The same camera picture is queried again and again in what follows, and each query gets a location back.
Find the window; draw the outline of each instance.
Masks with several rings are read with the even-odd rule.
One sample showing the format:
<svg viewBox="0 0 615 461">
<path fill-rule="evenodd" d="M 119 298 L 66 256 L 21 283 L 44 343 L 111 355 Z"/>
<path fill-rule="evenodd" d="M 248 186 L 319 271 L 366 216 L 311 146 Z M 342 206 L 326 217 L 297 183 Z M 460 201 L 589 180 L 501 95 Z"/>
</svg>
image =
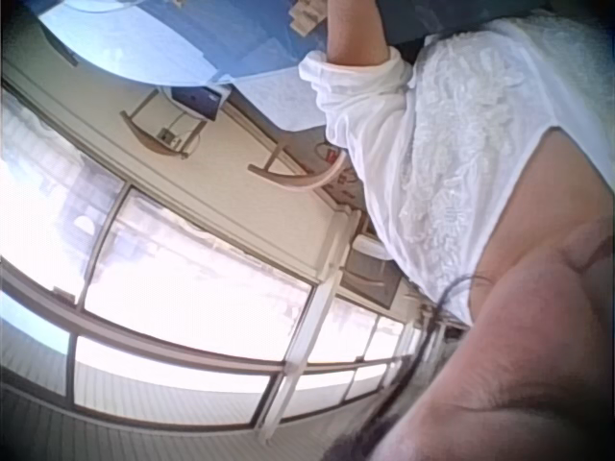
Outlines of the window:
<svg viewBox="0 0 615 461">
<path fill-rule="evenodd" d="M 269 376 L 188 369 L 77 341 L 75 403 L 172 425 L 248 424 Z"/>
<path fill-rule="evenodd" d="M 355 372 L 303 375 L 299 378 L 284 417 L 304 415 L 339 405 Z"/>
<path fill-rule="evenodd" d="M 355 397 L 376 391 L 381 383 L 382 375 L 386 372 L 387 367 L 387 365 L 382 364 L 375 365 L 373 367 L 359 368 L 355 374 L 353 385 L 348 391 L 346 400 L 354 399 Z"/>
<path fill-rule="evenodd" d="M 2 91 L 1 255 L 49 290 L 77 298 L 122 181 Z"/>
<path fill-rule="evenodd" d="M 318 333 L 310 362 L 354 362 L 365 353 L 377 314 L 335 298 Z"/>
<path fill-rule="evenodd" d="M 2 366 L 58 394 L 65 393 L 68 333 L 0 292 Z"/>
<path fill-rule="evenodd" d="M 282 360 L 309 290 L 133 191 L 98 260 L 86 309 L 194 349 Z"/>
<path fill-rule="evenodd" d="M 410 337 L 410 342 L 407 345 L 407 355 L 413 355 L 416 353 L 416 349 L 419 347 L 419 340 L 421 339 L 422 330 L 420 328 L 415 327 L 412 336 Z"/>
<path fill-rule="evenodd" d="M 386 317 L 380 317 L 374 337 L 370 341 L 369 348 L 367 348 L 365 360 L 392 357 L 403 329 L 403 324 Z"/>
<path fill-rule="evenodd" d="M 391 385 L 393 380 L 397 377 L 397 374 L 402 369 L 402 363 L 403 362 L 401 360 L 398 360 L 389 364 L 388 372 L 386 373 L 384 381 L 382 382 L 383 387 L 388 387 Z"/>
</svg>

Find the black hair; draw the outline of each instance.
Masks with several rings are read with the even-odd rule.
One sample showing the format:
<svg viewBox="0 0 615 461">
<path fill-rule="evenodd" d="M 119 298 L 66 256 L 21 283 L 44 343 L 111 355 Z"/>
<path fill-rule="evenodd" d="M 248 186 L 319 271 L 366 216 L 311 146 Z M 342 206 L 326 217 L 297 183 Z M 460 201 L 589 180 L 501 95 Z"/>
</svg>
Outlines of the black hair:
<svg viewBox="0 0 615 461">
<path fill-rule="evenodd" d="M 395 423 L 397 417 L 381 418 L 362 430 L 338 438 L 321 461 L 367 461 Z"/>
<path fill-rule="evenodd" d="M 421 364 L 425 350 L 430 343 L 433 332 L 435 331 L 436 323 L 440 317 L 444 306 L 451 297 L 455 288 L 464 281 L 473 279 L 483 279 L 481 276 L 465 276 L 454 280 L 440 297 L 433 316 L 427 326 L 427 334 L 421 346 L 419 347 L 412 364 L 404 372 L 398 380 L 393 391 L 387 396 L 376 411 L 367 419 L 365 424 L 356 432 L 350 435 L 344 435 L 338 438 L 333 445 L 327 450 L 321 461 L 367 461 L 371 454 L 376 449 L 376 446 L 388 433 L 388 431 L 397 423 L 397 416 L 389 416 L 389 410 L 397 401 L 399 396 L 406 390 L 416 371 Z"/>
</svg>

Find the chair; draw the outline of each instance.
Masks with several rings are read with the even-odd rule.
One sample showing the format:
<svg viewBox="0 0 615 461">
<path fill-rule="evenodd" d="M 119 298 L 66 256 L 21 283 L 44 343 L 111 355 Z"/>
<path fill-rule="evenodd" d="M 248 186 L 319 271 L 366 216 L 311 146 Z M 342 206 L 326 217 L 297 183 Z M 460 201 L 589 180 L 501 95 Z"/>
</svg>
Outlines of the chair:
<svg viewBox="0 0 615 461">
<path fill-rule="evenodd" d="M 269 171 L 273 162 L 278 158 L 286 145 L 286 138 L 283 138 L 276 149 L 271 153 L 271 156 L 260 168 L 256 165 L 248 165 L 248 171 L 263 178 L 264 180 L 273 183 L 274 185 L 281 187 L 282 189 L 292 192 L 306 192 L 309 190 L 322 187 L 328 182 L 332 181 L 337 175 L 339 175 L 343 169 L 344 163 L 348 154 L 344 150 L 338 150 L 339 155 L 334 164 L 322 173 L 312 173 L 306 175 L 283 175 L 280 173 L 272 173 Z"/>
<path fill-rule="evenodd" d="M 159 94 L 158 89 L 152 90 L 150 94 L 148 94 L 145 99 L 136 107 L 136 109 L 130 115 L 122 110 L 119 114 L 122 117 L 124 123 L 128 126 L 130 131 L 135 135 L 138 142 L 140 142 L 145 148 L 149 149 L 156 154 L 160 154 L 162 156 L 167 157 L 177 157 L 181 159 L 186 159 L 190 157 L 190 152 L 187 150 L 187 147 L 192 143 L 192 141 L 200 136 L 200 132 L 207 125 L 206 120 L 199 120 L 196 126 L 192 129 L 192 132 L 188 135 L 182 146 L 179 150 L 172 149 L 167 144 L 161 142 L 158 138 L 152 136 L 147 133 L 141 127 L 139 127 L 135 123 L 135 117 Z"/>
</svg>

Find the woman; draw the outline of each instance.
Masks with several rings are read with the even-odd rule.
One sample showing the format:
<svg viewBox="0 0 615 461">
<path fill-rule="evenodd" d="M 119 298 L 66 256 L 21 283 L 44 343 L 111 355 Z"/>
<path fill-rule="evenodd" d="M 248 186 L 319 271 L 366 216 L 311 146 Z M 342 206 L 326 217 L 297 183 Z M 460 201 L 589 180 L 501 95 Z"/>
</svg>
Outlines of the woman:
<svg viewBox="0 0 615 461">
<path fill-rule="evenodd" d="M 412 68 L 375 0 L 328 20 L 300 72 L 387 250 L 433 299 L 491 283 L 448 302 L 474 327 L 412 409 L 327 459 L 591 459 L 613 414 L 606 36 L 538 13 L 430 37 Z"/>
<path fill-rule="evenodd" d="M 350 152 L 377 232 L 438 299 L 497 281 L 532 248 L 612 213 L 613 62 L 607 37 L 548 15 L 429 38 L 414 68 L 384 41 L 373 0 L 332 0 L 329 50 L 300 66 Z M 488 288 L 450 309 L 471 324 Z"/>
</svg>

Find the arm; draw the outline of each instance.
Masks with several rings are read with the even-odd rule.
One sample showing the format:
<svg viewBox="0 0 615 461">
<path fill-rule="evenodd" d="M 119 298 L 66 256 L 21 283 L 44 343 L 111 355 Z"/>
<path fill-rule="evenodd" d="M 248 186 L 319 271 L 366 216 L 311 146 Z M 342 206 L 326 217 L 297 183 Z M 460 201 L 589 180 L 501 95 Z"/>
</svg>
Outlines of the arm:
<svg viewBox="0 0 615 461">
<path fill-rule="evenodd" d="M 376 0 L 329 0 L 328 46 L 326 57 L 307 55 L 300 75 L 317 93 L 327 139 L 348 149 L 368 188 L 379 188 L 412 133 L 412 69 L 386 45 Z"/>
<path fill-rule="evenodd" d="M 389 58 L 376 0 L 329 0 L 328 61 L 377 65 Z"/>
</svg>

